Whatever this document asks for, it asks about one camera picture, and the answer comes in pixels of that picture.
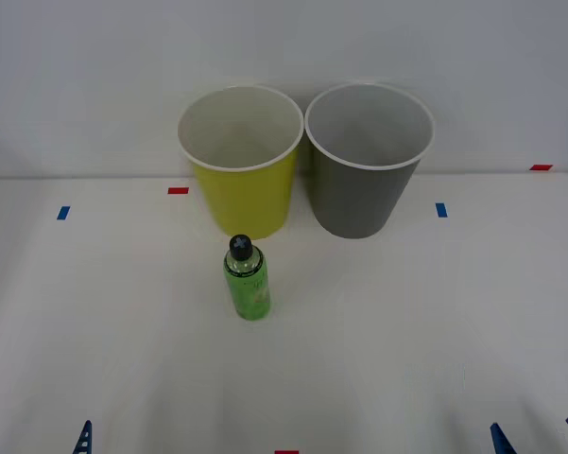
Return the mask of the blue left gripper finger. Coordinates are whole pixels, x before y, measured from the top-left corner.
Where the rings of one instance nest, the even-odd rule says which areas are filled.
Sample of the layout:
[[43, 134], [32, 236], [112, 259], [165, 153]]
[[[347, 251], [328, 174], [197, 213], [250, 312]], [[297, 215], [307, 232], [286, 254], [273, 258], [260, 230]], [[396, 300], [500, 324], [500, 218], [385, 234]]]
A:
[[83, 429], [79, 434], [73, 454], [92, 454], [93, 453], [93, 425], [90, 420], [84, 423]]

